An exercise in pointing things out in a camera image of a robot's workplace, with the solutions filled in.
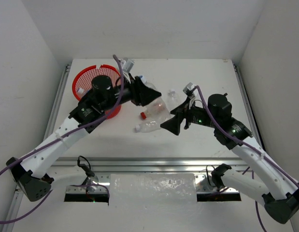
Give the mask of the blue label bottle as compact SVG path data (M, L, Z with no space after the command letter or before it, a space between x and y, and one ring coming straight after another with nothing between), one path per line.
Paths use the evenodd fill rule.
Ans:
M78 95L82 95L82 94L84 93L84 89L82 89L82 88L78 88L77 91L76 91L76 93L77 93Z

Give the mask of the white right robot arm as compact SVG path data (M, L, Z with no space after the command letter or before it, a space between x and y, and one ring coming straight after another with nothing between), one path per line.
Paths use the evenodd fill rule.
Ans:
M287 174L259 146L249 129L232 117L232 105L226 95L213 94L208 103L197 107L191 98L171 111L173 118L160 126L179 135L182 121L185 129L197 124L214 129L217 141L240 157L257 174L260 181L221 164L211 172L214 187L231 187L262 205L277 222L287 223L299 210L299 182Z

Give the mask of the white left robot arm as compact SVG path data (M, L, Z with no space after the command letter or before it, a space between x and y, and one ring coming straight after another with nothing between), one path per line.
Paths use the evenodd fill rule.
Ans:
M113 87L106 75L93 78L91 89L56 131L32 153L7 161L14 181L31 202L40 200L54 188L81 186L94 180L94 172L84 164L56 172L50 172L49 168L70 147L98 127L105 120L106 111L128 101L136 106L146 106L161 97L160 92L145 85L138 76L121 83Z

